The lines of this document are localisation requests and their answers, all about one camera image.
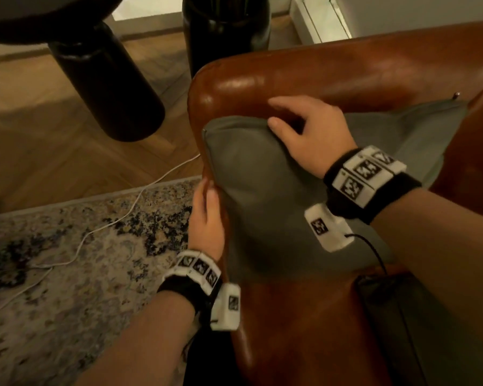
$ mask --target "finger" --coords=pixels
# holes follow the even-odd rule
[[[267,123],[268,127],[277,136],[277,138],[283,141],[284,145],[289,151],[295,149],[299,143],[300,135],[297,134],[288,123],[276,117],[269,118]]]
[[[206,193],[206,208],[208,222],[221,222],[220,196],[216,188],[209,188]]]
[[[204,190],[206,189],[206,185],[207,179],[203,178],[195,188],[192,207],[192,217],[204,223],[206,222],[206,206],[204,204]]]
[[[311,96],[277,96],[268,99],[268,103],[276,109],[287,109],[296,115],[307,119],[310,114],[326,105],[322,100]]]

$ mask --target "hand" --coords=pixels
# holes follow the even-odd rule
[[[302,135],[276,117],[268,119],[268,126],[283,141],[295,161],[316,177],[323,179],[336,160],[357,148],[338,107],[310,96],[280,96],[269,99],[268,103],[306,121]]]
[[[193,209],[189,216],[188,249],[206,253],[218,262],[222,258],[224,245],[225,232],[220,219],[220,198],[212,182],[205,177],[193,194]]]

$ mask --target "chair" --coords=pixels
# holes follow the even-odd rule
[[[102,129],[132,142],[154,133],[163,103],[102,22],[122,0],[0,0],[0,43],[48,43]]]
[[[228,115],[276,115],[267,105],[272,96],[305,94],[346,112],[368,112],[449,99],[455,92],[469,101],[469,113],[431,189],[483,214],[483,21],[219,60],[193,79],[188,113],[205,157],[206,123]],[[390,384],[354,278],[242,285],[241,325],[232,339],[250,384]]]

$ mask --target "black cylindrical table leg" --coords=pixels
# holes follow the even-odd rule
[[[111,138],[138,141],[160,127],[163,103],[105,23],[75,43],[48,47]]]

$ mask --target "forearm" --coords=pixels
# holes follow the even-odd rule
[[[483,338],[483,216],[419,188],[387,206],[371,226]]]
[[[168,385],[194,316],[180,294],[156,294],[76,386]]]

